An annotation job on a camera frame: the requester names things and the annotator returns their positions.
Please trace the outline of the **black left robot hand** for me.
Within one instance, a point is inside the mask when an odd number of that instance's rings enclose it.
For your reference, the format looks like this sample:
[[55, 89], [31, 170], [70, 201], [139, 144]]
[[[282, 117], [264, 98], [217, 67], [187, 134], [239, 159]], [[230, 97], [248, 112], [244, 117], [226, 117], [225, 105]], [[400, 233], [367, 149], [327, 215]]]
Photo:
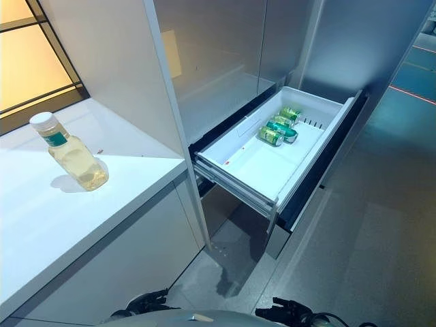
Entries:
[[170, 307], [166, 304], [169, 289], [141, 294], [131, 300], [125, 309], [115, 311], [110, 317], [131, 317], [155, 311], [165, 311], [178, 309], [178, 307]]

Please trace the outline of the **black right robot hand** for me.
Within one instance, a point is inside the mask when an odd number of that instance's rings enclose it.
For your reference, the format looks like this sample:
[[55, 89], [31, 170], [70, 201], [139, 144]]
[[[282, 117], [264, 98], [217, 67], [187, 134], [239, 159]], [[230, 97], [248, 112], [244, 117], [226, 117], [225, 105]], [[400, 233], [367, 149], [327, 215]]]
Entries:
[[273, 297], [271, 308], [256, 308], [255, 315], [286, 326], [308, 326], [306, 320], [313, 314], [307, 306], [294, 300]]

